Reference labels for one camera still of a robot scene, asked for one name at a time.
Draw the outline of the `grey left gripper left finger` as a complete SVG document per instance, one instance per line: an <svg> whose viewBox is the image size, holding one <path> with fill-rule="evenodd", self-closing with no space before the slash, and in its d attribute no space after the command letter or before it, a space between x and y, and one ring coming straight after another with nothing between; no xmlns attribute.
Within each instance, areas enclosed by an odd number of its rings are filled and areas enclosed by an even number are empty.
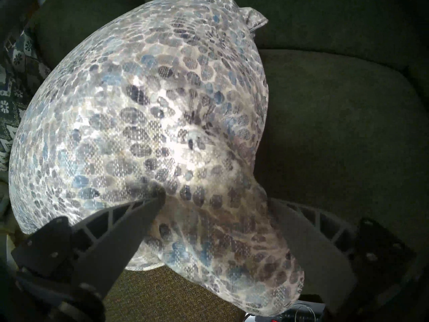
<svg viewBox="0 0 429 322"><path fill-rule="evenodd" d="M103 299L137 252L165 196L99 210L71 225L52 219L12 251L16 282L39 300Z"/></svg>

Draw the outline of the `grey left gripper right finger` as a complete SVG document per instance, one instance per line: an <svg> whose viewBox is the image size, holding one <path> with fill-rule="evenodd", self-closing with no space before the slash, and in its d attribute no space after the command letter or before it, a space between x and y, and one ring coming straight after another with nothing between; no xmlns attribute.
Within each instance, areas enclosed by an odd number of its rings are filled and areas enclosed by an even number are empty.
<svg viewBox="0 0 429 322"><path fill-rule="evenodd" d="M335 214L269 198L291 254L331 317L388 317L416 253L374 219L354 226Z"/></svg>

